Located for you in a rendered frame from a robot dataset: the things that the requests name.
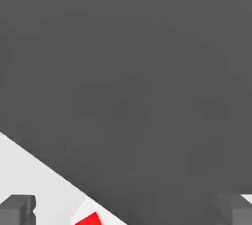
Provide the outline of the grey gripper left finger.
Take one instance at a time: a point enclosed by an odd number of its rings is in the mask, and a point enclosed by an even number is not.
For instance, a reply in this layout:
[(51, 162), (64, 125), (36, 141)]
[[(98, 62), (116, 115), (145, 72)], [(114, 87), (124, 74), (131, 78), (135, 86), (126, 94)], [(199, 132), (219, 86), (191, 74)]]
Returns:
[(36, 225), (34, 195), (10, 195), (0, 204), (0, 225)]

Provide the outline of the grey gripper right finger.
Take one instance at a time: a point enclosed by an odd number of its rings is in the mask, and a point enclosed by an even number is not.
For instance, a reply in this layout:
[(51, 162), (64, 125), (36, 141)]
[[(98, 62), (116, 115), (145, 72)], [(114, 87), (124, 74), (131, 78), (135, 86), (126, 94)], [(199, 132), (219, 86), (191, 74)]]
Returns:
[(252, 203), (242, 195), (217, 194), (215, 225), (252, 225)]

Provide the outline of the small red cube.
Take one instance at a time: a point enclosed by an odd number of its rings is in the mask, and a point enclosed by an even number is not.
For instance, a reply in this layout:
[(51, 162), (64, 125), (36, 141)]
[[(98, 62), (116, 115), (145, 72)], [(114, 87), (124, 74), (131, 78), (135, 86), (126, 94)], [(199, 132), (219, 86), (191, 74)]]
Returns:
[(93, 212), (84, 219), (78, 221), (75, 225), (103, 225), (97, 212)]

